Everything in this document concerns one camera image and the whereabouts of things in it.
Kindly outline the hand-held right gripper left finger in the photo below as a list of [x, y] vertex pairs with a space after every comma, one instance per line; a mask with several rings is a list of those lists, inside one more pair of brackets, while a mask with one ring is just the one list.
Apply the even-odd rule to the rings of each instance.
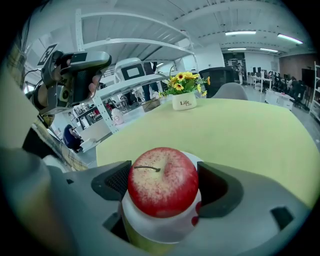
[[63, 173], [49, 166], [50, 188], [75, 256], [140, 256], [140, 250], [116, 236], [121, 202], [128, 188], [131, 161]]

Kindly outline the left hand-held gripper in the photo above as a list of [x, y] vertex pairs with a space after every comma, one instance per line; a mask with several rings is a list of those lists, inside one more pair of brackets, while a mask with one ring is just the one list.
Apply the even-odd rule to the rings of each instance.
[[[41, 69], [41, 82], [48, 89], [48, 106], [40, 110], [40, 114], [55, 115], [89, 100], [90, 79], [111, 63], [112, 56], [104, 51], [51, 51]], [[55, 65], [61, 65], [64, 81], [72, 79], [71, 88], [53, 79]]]

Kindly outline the white plate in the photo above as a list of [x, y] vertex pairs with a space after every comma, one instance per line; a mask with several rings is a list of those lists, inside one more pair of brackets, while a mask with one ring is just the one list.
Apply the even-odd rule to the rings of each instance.
[[175, 244], [182, 241], [194, 230], [198, 222], [201, 200], [198, 181], [198, 192], [193, 203], [188, 209], [176, 216], [157, 218], [143, 213], [133, 204], [128, 189], [122, 199], [122, 208], [126, 220], [139, 235], [154, 242]]

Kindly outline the red apple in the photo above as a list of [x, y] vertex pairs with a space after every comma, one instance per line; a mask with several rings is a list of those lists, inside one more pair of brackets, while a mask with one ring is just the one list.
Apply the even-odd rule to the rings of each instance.
[[187, 210], [199, 189], [198, 172], [181, 151], [156, 147], [132, 164], [127, 190], [133, 204], [154, 218], [171, 218]]

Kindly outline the person's left forearm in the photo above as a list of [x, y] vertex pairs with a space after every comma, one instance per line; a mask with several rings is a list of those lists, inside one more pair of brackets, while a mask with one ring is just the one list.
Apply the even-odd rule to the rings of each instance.
[[48, 89], [45, 84], [38, 85], [35, 90], [25, 94], [37, 110], [43, 110], [48, 106]]

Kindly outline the person's left hand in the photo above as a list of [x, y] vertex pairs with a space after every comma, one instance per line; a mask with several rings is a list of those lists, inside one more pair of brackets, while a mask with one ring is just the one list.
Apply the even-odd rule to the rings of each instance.
[[[72, 79], [71, 78], [67, 78], [66, 81], [64, 81], [62, 75], [61, 75], [61, 65], [54, 66], [54, 70], [53, 70], [53, 79], [59, 83], [64, 84], [68, 89], [70, 89], [72, 87]], [[92, 98], [93, 95], [95, 94], [95, 91], [99, 85], [100, 79], [102, 77], [102, 73], [99, 71], [95, 76], [93, 76], [90, 79], [90, 84], [88, 85], [88, 89], [89, 89], [89, 94], [88, 97]]]

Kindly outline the white device with dark screen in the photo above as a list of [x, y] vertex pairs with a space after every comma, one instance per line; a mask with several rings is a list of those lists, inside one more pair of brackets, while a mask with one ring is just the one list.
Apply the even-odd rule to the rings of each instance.
[[143, 62], [137, 58], [127, 58], [118, 61], [114, 68], [114, 83], [121, 83], [130, 79], [145, 76]]

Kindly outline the white metal shelving unit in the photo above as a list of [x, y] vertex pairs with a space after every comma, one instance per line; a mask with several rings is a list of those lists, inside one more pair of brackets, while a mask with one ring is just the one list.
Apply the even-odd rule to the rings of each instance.
[[190, 40], [181, 31], [162, 21], [126, 12], [75, 11], [75, 38], [78, 51], [104, 51], [111, 55], [111, 66], [138, 70], [138, 61], [175, 63], [183, 57], [192, 56], [193, 46], [181, 47], [181, 41]]

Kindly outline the brown box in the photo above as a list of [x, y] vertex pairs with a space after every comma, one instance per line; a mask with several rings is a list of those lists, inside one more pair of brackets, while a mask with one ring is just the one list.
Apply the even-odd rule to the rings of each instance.
[[145, 113], [159, 107], [161, 105], [161, 102], [159, 99], [151, 99], [148, 101], [145, 101], [141, 106], [143, 108], [143, 111]]

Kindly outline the white pot of sunflowers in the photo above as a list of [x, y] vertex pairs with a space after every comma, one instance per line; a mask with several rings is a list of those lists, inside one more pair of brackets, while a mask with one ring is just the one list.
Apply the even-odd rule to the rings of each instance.
[[200, 78], [200, 75], [185, 71], [179, 72], [175, 76], [170, 76], [167, 89], [159, 93], [159, 97], [171, 96], [172, 107], [175, 111], [193, 109], [197, 106], [195, 91], [201, 96], [206, 96], [207, 91], [202, 85], [211, 84], [211, 78]]

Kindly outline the white low cabinet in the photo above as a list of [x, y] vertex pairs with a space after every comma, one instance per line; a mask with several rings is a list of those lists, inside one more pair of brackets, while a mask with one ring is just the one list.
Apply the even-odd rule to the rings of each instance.
[[295, 99], [292, 98], [291, 96], [285, 93], [281, 93], [273, 90], [268, 90], [265, 95], [266, 103], [274, 106], [278, 106], [278, 107], [283, 107], [290, 111], [292, 111], [294, 101]]

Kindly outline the grey shell chair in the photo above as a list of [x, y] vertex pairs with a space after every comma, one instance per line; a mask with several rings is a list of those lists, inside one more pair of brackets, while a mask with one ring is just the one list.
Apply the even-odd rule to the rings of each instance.
[[232, 100], [248, 100], [248, 96], [242, 85], [236, 82], [229, 82], [223, 84], [216, 94], [212, 97], [213, 99], [232, 99]]

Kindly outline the black mesh office chair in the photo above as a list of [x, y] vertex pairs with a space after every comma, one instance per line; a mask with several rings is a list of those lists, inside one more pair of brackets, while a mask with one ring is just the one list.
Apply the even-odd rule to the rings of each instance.
[[204, 85], [207, 91], [206, 98], [212, 98], [219, 88], [226, 83], [235, 83], [234, 71], [231, 67], [213, 67], [199, 71], [204, 80], [209, 78], [209, 83]]

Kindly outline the white office desk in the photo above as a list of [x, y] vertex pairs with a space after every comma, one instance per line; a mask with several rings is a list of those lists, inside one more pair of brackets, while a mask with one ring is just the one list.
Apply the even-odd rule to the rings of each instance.
[[247, 75], [247, 83], [253, 85], [256, 91], [263, 92], [270, 91], [272, 89], [272, 80], [255, 75]]

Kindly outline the white storage rack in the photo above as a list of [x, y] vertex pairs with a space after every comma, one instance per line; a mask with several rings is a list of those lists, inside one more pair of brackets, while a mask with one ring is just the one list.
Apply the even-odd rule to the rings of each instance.
[[314, 62], [314, 89], [309, 114], [320, 123], [320, 65]]

